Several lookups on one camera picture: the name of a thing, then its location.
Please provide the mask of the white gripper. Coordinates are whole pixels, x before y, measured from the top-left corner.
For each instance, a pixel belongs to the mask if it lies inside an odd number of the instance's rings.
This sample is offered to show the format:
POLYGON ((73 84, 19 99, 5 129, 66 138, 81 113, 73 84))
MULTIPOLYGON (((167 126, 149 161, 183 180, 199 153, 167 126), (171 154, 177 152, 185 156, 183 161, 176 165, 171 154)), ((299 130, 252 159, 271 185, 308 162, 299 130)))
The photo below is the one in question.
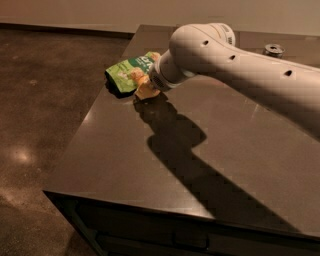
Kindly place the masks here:
POLYGON ((178 66, 170 51, 167 50, 152 64, 149 76, 144 73, 134 74, 134 81, 139 85, 135 96, 139 100, 154 98, 159 95, 160 91, 174 89, 194 76, 195 73, 178 66))

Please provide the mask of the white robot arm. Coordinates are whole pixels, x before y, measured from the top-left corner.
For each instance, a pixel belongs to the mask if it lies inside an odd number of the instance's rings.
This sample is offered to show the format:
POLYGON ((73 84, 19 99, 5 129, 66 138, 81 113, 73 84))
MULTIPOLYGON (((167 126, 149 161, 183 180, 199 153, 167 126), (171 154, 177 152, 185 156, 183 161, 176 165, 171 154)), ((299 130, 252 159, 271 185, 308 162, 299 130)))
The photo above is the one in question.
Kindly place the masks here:
POLYGON ((320 69, 241 50, 223 23, 177 28, 149 69, 147 96, 196 75, 212 77, 306 131, 320 136, 320 69))

